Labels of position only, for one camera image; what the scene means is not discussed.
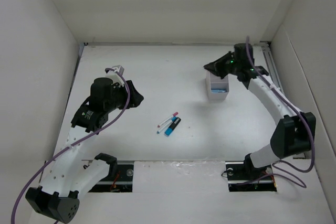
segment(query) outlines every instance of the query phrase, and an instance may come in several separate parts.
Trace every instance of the white table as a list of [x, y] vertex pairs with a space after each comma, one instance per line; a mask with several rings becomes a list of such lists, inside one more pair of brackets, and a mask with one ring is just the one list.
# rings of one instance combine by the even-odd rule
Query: white table
[[[276, 178], [277, 193], [228, 191], [226, 179], [220, 176], [224, 160], [243, 160], [269, 143], [275, 128], [263, 105], [234, 76], [229, 77], [227, 99], [209, 103], [202, 66], [229, 50], [233, 47], [85, 47], [55, 152], [65, 142], [70, 121], [89, 95], [90, 85], [104, 76], [105, 67], [124, 66], [125, 78], [133, 80], [145, 100], [102, 132], [98, 144], [85, 155], [93, 159], [105, 152], [118, 160], [138, 160], [133, 193], [87, 194], [71, 224], [333, 223], [315, 170], [298, 174], [288, 168], [306, 182], [307, 189]], [[266, 67], [260, 48], [254, 48], [254, 55], [256, 64]], [[176, 110], [180, 125], [170, 137], [157, 135], [156, 125]], [[289, 160], [300, 168], [310, 162]], [[54, 221], [35, 212], [29, 221], [49, 223]]]
[[[235, 76], [224, 102], [210, 103], [203, 65], [233, 50], [232, 46], [96, 46], [85, 47], [71, 91], [55, 152], [64, 144], [70, 122], [90, 94], [93, 80], [114, 65], [125, 68], [144, 96], [115, 125], [100, 133], [85, 155], [105, 152], [118, 160], [241, 160], [269, 143], [275, 123], [261, 102]], [[260, 47], [257, 65], [266, 67]], [[170, 137], [156, 134], [156, 126], [178, 111], [182, 119]], [[119, 110], [110, 113], [113, 118]]]

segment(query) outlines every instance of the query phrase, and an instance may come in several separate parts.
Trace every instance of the purple cable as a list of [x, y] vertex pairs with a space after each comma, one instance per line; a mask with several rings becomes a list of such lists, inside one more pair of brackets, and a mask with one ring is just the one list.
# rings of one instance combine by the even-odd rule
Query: purple cable
[[[125, 106], [124, 108], [122, 109], [122, 111], [111, 121], [109, 122], [107, 125], [105, 125], [104, 127], [100, 128], [99, 130], [96, 130], [95, 132], [92, 132], [90, 133], [89, 135], [81, 138], [80, 140], [77, 140], [75, 141], [74, 143], [71, 144], [71, 146], [75, 146], [83, 141], [85, 141], [86, 139], [92, 137], [93, 135], [96, 135], [98, 134], [99, 132], [105, 130], [107, 127], [111, 126], [113, 123], [115, 123], [119, 117], [121, 117], [121, 115], [125, 112], [128, 104], [130, 103], [130, 99], [131, 99], [131, 94], [130, 94], [130, 88], [127, 84], [127, 82], [125, 81], [124, 77], [119, 74], [116, 70], [112, 69], [112, 68], [106, 68], [105, 71], [107, 70], [110, 70], [110, 71], [113, 71], [115, 72], [119, 77], [120, 79], [123, 81], [125, 87], [126, 87], [126, 91], [127, 91], [127, 100], [126, 100], [126, 103], [125, 103]], [[15, 214], [16, 214], [16, 210], [17, 210], [17, 207], [19, 205], [19, 202], [23, 196], [23, 194], [25, 193], [25, 191], [27, 190], [28, 186], [34, 181], [34, 179], [52, 162], [54, 161], [56, 158], [58, 158], [60, 155], [62, 155], [64, 152], [66, 152], [67, 150], [69, 150], [69, 147], [66, 147], [64, 148], [63, 150], [61, 150], [59, 153], [57, 153], [55, 156], [53, 156], [48, 162], [46, 162], [33, 176], [32, 178], [27, 182], [27, 184], [24, 186], [24, 188], [21, 190], [19, 196], [17, 197], [15, 203], [14, 203], [14, 207], [13, 207], [13, 210], [12, 210], [12, 216], [11, 216], [11, 223], [10, 224], [15, 224]]]
[[[250, 62], [252, 68], [257, 72], [257, 74], [259, 75], [259, 77], [261, 78], [261, 80], [262, 80], [262, 81], [263, 81], [269, 88], [271, 88], [271, 83], [269, 83], [269, 81], [267, 81], [266, 78], [263, 77], [262, 74], [258, 71], [258, 69], [256, 69], [256, 67], [254, 66], [254, 64], [253, 64], [253, 62], [252, 62], [252, 57], [251, 57], [250, 52], [249, 52], [249, 50], [248, 50], [248, 44], [249, 44], [249, 37], [247, 36], [247, 37], [246, 37], [246, 54], [247, 54], [247, 57], [248, 57], [248, 61]], [[282, 97], [282, 95], [281, 95], [276, 89], [272, 88], [271, 90], [272, 90], [272, 92], [273, 92], [273, 93], [274, 93], [274, 94], [275, 94], [275, 95], [276, 95], [276, 96], [277, 96], [283, 103], [285, 103], [288, 107], [290, 107], [290, 108], [294, 111], [294, 113], [299, 117], [300, 121], [303, 123], [304, 127], [305, 127], [306, 130], [307, 130], [307, 134], [308, 134], [308, 138], [309, 138], [310, 146], [311, 146], [311, 162], [310, 162], [310, 166], [308, 167], [307, 170], [299, 169], [299, 168], [295, 167], [294, 165], [290, 164], [290, 163], [287, 162], [287, 161], [282, 161], [282, 160], [280, 160], [279, 163], [284, 163], [284, 164], [286, 164], [286, 165], [289, 165], [290, 167], [292, 167], [293, 169], [295, 169], [295, 170], [297, 170], [297, 171], [299, 171], [299, 172], [302, 172], [302, 173], [308, 173], [308, 172], [310, 172], [310, 171], [313, 169], [313, 167], [314, 167], [314, 163], [315, 163], [315, 146], [314, 146], [314, 138], [313, 138], [313, 135], [312, 135], [311, 130], [310, 130], [310, 128], [309, 128], [309, 125], [308, 125], [308, 123], [305, 121], [305, 119], [303, 118], [303, 116], [300, 114], [300, 112], [299, 112], [296, 108], [294, 108], [294, 107], [293, 107], [293, 106], [292, 106], [286, 99], [284, 99], [284, 98]], [[290, 176], [296, 178], [298, 181], [300, 181], [300, 182], [302, 183], [302, 185], [299, 184], [299, 183], [297, 183], [296, 181], [294, 181], [294, 180], [292, 180], [292, 179], [290, 179], [290, 178], [284, 176], [284, 175], [277, 174], [277, 173], [269, 173], [269, 174], [266, 174], [266, 175], [264, 175], [264, 176], [261, 176], [260, 178], [257, 178], [257, 179], [251, 180], [251, 181], [247, 181], [247, 182], [244, 182], [244, 183], [239, 183], [238, 185], [247, 185], [247, 184], [253, 183], [253, 182], [255, 182], [255, 181], [259, 181], [259, 180], [261, 180], [261, 179], [263, 179], [263, 178], [269, 177], [269, 176], [279, 176], [279, 177], [285, 178], [285, 179], [287, 179], [287, 180], [293, 182], [294, 184], [296, 184], [296, 185], [298, 185], [298, 186], [300, 186], [300, 187], [303, 187], [303, 188], [306, 188], [306, 187], [307, 187], [307, 185], [306, 185], [306, 184], [305, 184], [305, 183], [304, 183], [298, 176], [296, 176], [296, 175], [294, 175], [293, 173], [290, 173], [290, 172], [288, 172], [288, 171], [286, 171], [286, 170], [284, 170], [284, 169], [282, 169], [282, 168], [279, 168], [279, 167], [275, 166], [274, 164], [272, 164], [272, 166], [273, 166], [274, 168], [276, 168], [276, 169], [278, 169], [278, 170], [280, 170], [280, 171], [282, 171], [282, 172], [284, 172], [284, 173], [287, 173], [287, 174], [289, 174]]]

